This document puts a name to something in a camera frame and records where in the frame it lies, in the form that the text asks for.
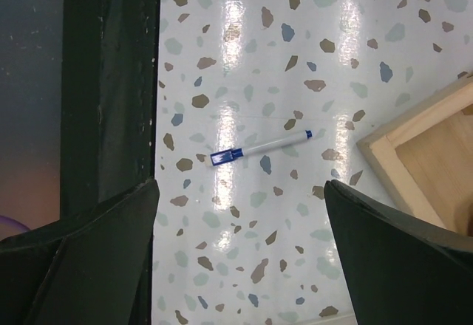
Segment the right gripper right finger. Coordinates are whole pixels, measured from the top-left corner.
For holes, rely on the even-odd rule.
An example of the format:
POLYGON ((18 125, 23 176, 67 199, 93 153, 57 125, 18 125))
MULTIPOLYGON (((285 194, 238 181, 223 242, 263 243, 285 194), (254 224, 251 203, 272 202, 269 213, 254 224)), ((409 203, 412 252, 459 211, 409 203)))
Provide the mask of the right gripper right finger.
POLYGON ((472 238, 338 180, 324 198, 359 324, 471 324, 472 238))

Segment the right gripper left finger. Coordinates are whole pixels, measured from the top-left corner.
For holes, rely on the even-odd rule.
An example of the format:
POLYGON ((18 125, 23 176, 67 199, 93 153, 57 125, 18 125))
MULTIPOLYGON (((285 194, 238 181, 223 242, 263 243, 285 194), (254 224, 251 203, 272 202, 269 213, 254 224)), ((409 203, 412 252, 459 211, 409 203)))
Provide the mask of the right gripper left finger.
POLYGON ((2 324, 127 324, 160 192, 155 180, 1 241, 2 324))

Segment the blue pen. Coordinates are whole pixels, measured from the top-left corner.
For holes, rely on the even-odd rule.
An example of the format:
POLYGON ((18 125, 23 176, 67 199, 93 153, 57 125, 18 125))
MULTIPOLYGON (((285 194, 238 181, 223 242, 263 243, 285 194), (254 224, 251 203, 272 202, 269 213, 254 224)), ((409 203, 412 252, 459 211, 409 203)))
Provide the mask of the blue pen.
POLYGON ((214 152, 210 154, 209 157, 206 157, 204 162, 207 166, 216 167, 218 165, 231 163, 242 157, 253 156, 255 154, 265 153, 267 151, 273 151, 278 148, 303 143, 311 140, 312 138, 313 132, 311 130, 303 130, 252 146, 229 148, 223 151, 214 152))

